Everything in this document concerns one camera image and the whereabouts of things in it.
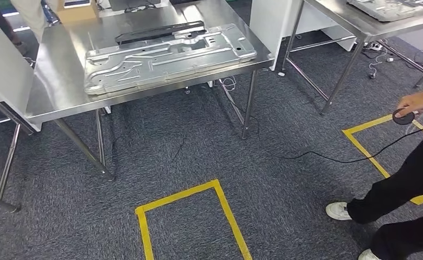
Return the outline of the person's hand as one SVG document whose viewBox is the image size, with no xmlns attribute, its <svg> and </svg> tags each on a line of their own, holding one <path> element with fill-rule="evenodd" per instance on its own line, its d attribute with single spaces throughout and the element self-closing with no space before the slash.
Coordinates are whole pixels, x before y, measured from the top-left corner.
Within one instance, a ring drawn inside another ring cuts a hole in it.
<svg viewBox="0 0 423 260">
<path fill-rule="evenodd" d="M 396 118 L 401 118 L 410 112 L 423 110 L 423 93 L 404 96 L 397 105 Z"/>
</svg>

